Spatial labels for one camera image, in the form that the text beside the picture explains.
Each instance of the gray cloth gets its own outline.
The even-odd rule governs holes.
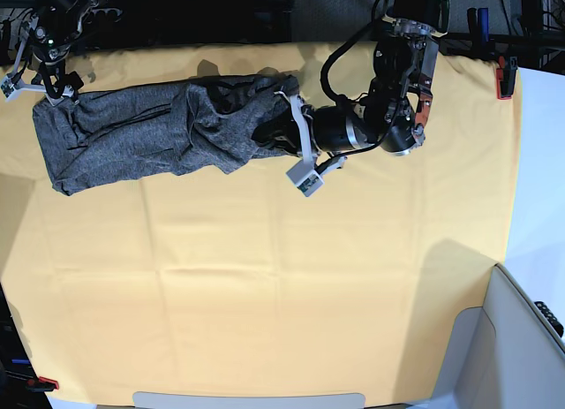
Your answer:
[[[251,139],[288,109],[275,91],[297,94],[298,81],[252,75],[84,93],[78,104],[38,102],[35,131],[53,188],[66,195],[208,165],[231,173],[252,158],[281,155]]]

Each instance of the yellow tablecloth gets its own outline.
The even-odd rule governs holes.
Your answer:
[[[195,75],[296,71],[328,103],[335,45],[159,49],[74,58],[83,91]],[[356,97],[373,45],[333,68]],[[456,315],[502,261],[516,185],[521,91],[494,68],[439,57],[425,145],[350,158],[312,198],[291,157],[210,167],[65,197],[51,189],[22,95],[0,106],[1,282],[53,396],[131,405],[135,391],[212,396],[360,392],[430,397]]]

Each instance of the yellow surface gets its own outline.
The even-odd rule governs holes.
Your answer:
[[[91,81],[84,91],[297,71],[320,106],[334,48],[144,50],[69,65]],[[367,90],[372,51],[359,45],[335,65],[338,92]],[[40,96],[1,103],[1,281],[37,374],[61,384],[53,396],[430,397],[457,314],[481,305],[505,254],[521,113],[519,84],[498,101],[482,62],[439,57],[433,93],[421,149],[353,156],[310,199],[285,176],[291,157],[65,197],[34,136]]]

